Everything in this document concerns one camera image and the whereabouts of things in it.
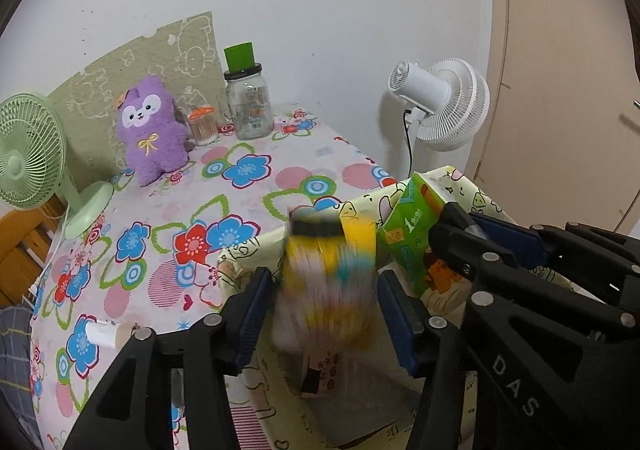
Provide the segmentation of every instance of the green package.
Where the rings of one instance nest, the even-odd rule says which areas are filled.
[[[406,270],[418,297],[429,288],[424,253],[429,247],[429,230],[438,221],[444,204],[436,190],[414,173],[379,233]]]

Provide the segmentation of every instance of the stuffed animal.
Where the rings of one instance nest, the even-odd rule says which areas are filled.
[[[118,135],[140,186],[189,161],[184,148],[187,127],[175,120],[174,98],[156,76],[144,78],[125,94],[118,106]]]

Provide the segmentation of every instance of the wooden chair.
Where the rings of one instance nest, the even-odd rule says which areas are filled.
[[[0,218],[0,307],[19,304],[28,294],[42,268],[27,249],[45,262],[51,246],[47,231],[55,232],[60,223],[50,218],[63,213],[64,206],[53,196],[42,211],[13,211]]]

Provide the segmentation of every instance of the plaid fabric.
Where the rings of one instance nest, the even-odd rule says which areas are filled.
[[[31,310],[24,306],[0,310],[0,392],[21,425],[40,446],[31,389]]]

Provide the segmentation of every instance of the blue gripper pad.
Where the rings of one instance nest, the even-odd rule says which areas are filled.
[[[229,297],[222,309],[227,324],[227,337],[235,338],[238,352],[234,365],[238,371],[249,364],[262,329],[275,283],[271,271],[257,268],[246,289]]]
[[[538,266],[546,265],[548,255],[540,236],[535,231],[474,212],[470,215],[490,240],[511,250],[519,267],[533,270]]]
[[[383,271],[378,277],[378,303],[391,335],[398,363],[409,375],[415,377],[418,373],[418,361],[414,349],[418,337],[424,333],[424,325],[400,286],[396,274],[391,270]]]

